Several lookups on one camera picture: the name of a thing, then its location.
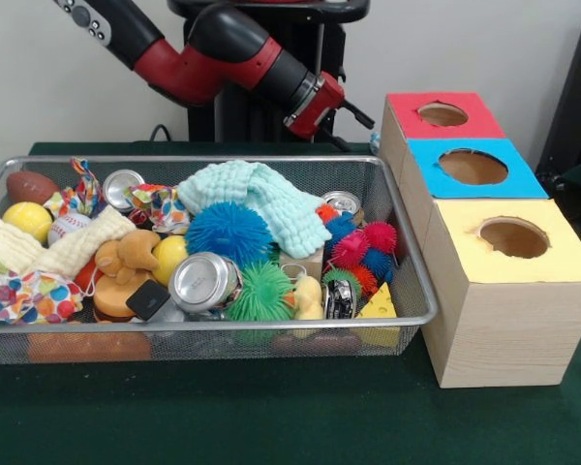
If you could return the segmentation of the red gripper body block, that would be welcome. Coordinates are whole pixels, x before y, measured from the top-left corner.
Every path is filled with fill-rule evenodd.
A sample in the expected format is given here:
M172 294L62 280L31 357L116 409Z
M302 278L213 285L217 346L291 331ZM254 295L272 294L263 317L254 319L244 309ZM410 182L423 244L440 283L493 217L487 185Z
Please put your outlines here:
M320 129L322 120L345 101L345 91L338 80L327 72L321 72L307 95L285 118L286 127L297 137L309 140Z

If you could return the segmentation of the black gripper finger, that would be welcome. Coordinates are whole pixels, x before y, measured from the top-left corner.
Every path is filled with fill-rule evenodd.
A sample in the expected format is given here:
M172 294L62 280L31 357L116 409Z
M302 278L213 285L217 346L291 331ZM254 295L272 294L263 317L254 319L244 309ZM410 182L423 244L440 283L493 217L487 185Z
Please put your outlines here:
M364 128L366 128L366 129L373 129L374 128L375 120L372 119L368 114L366 114L364 111L359 109L357 106L355 106L351 102L344 100L342 103L342 107L344 109L348 110L353 115L355 120L359 124L361 124Z
M342 152L350 152L352 150L351 146L347 141L334 135L330 130L326 127L319 127L319 135L327 140L329 143L337 147Z

